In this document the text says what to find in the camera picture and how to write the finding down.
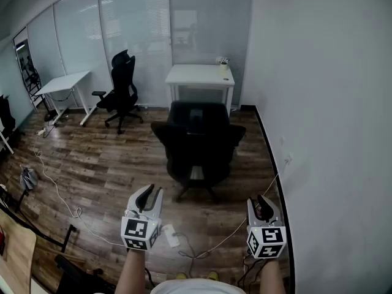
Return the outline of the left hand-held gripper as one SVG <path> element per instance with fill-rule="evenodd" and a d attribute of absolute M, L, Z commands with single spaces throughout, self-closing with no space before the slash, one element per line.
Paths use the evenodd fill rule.
<path fill-rule="evenodd" d="M 121 222 L 121 238 L 129 249 L 148 251 L 160 235 L 162 219 L 162 188 L 160 187 L 150 208 L 145 209 L 154 184 L 146 185 L 134 192 L 127 204 Z"/>

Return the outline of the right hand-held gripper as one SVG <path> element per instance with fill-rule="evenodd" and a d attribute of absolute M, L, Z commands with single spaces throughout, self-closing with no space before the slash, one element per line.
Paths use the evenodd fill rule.
<path fill-rule="evenodd" d="M 257 195 L 258 207 L 252 198 L 247 199 L 247 224 L 282 224 L 279 208 L 263 195 Z M 255 259 L 278 258 L 287 244 L 285 226 L 267 225 L 248 227 L 247 246 Z"/>

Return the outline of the black mesh office chair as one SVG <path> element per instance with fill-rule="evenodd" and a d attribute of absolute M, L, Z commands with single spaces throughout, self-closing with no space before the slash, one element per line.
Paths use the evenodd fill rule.
<path fill-rule="evenodd" d="M 152 122 L 151 129 L 165 148 L 168 174 L 182 186 L 175 200 L 189 189 L 206 189 L 218 201 L 213 188 L 229 176 L 233 153 L 246 133 L 231 124 L 225 105 L 174 101 L 168 119 Z"/>

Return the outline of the person's left forearm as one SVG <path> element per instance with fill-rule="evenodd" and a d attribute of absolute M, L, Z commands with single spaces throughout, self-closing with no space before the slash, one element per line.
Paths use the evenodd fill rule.
<path fill-rule="evenodd" d="M 115 294 L 144 294 L 145 251 L 129 250 Z"/>

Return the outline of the person's right forearm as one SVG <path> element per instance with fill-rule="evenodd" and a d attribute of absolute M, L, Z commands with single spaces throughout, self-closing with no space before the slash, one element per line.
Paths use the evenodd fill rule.
<path fill-rule="evenodd" d="M 269 259 L 260 272 L 259 294 L 286 294 L 281 269 L 276 259 Z"/>

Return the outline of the black headrest office chair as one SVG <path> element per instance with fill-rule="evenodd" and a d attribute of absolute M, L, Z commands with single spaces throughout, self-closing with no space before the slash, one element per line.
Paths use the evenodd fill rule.
<path fill-rule="evenodd" d="M 109 122 L 119 119 L 117 134 L 121 135 L 122 124 L 125 117 L 137 118 L 143 123 L 140 115 L 133 113 L 133 110 L 140 111 L 137 104 L 138 92 L 133 83 L 135 70 L 135 56 L 129 56 L 128 50 L 123 50 L 114 55 L 111 60 L 111 79 L 113 82 L 113 90 L 94 91 L 93 96 L 99 97 L 97 108 L 106 109 L 108 112 L 116 111 L 116 114 L 105 120 L 105 127 L 109 127 Z"/>

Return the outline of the black metal stand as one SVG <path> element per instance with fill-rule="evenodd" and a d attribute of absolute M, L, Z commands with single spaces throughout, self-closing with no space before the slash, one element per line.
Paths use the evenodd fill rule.
<path fill-rule="evenodd" d="M 71 233 L 76 232 L 77 229 L 72 224 L 69 225 L 66 236 L 63 242 L 57 241 L 46 234 L 42 233 L 29 219 L 21 212 L 21 204 L 23 199 L 29 195 L 27 190 L 24 190 L 19 199 L 13 198 L 12 194 L 10 194 L 5 187 L 0 184 L 0 210 L 8 215 L 12 220 L 14 220 L 18 225 L 27 228 L 34 232 L 39 237 L 44 240 L 59 246 L 61 248 L 61 253 L 65 253 L 67 244 L 69 242 L 69 238 Z"/>

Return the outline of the grey folded umbrella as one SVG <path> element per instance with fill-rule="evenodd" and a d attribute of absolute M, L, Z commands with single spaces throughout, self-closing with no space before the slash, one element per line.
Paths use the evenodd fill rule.
<path fill-rule="evenodd" d="M 20 175 L 20 184 L 23 190 L 33 190 L 38 183 L 36 172 L 28 167 L 22 169 Z"/>

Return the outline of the wooden table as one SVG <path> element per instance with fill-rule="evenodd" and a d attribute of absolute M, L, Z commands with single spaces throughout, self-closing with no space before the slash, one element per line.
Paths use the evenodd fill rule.
<path fill-rule="evenodd" d="M 0 233 L 5 234 L 4 252 L 0 255 L 0 292 L 31 294 L 31 267 L 36 234 L 0 211 Z"/>

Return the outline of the white square desk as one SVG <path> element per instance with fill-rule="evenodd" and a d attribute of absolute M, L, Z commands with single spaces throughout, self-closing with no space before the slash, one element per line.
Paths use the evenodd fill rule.
<path fill-rule="evenodd" d="M 165 83 L 167 84 L 168 108 L 179 96 L 180 86 L 196 89 L 223 90 L 222 103 L 228 115 L 232 107 L 235 81 L 229 66 L 206 64 L 175 64 L 170 69 Z"/>

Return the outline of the white height-adjustable desk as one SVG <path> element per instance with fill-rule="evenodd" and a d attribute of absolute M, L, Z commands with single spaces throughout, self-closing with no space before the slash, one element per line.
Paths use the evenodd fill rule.
<path fill-rule="evenodd" d="M 89 117 L 93 114 L 95 109 L 97 108 L 96 105 L 92 106 L 89 108 L 86 97 L 81 89 L 80 83 L 91 73 L 90 70 L 79 72 L 79 73 L 73 73 L 69 75 L 65 75 L 62 77 L 54 78 L 50 80 L 43 88 L 41 88 L 36 95 L 41 96 L 41 95 L 47 95 L 52 101 L 53 101 L 53 106 L 55 108 L 55 111 L 57 113 L 57 117 L 53 120 L 53 125 L 55 126 L 56 123 L 61 119 L 61 116 L 64 114 L 64 112 L 68 109 L 66 107 L 62 111 L 59 109 L 59 107 L 56 105 L 56 101 L 51 97 L 50 94 L 54 92 L 60 92 L 60 91 L 65 91 L 69 90 L 71 94 L 74 93 L 74 91 L 78 94 L 80 101 L 82 103 L 82 106 L 85 110 L 86 116 L 82 119 L 80 122 L 81 126 L 85 126 L 87 120 Z"/>

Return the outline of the black chairs behind glass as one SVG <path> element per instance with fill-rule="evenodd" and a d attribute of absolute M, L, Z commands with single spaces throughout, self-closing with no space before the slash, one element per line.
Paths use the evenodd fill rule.
<path fill-rule="evenodd" d="M 41 89 L 41 82 L 39 74 L 33 66 L 32 59 L 27 56 L 27 61 L 24 58 L 20 58 L 21 73 L 24 80 L 24 85 L 31 97 L 33 105 L 36 107 L 42 101 L 40 96 L 36 96 L 36 93 Z"/>

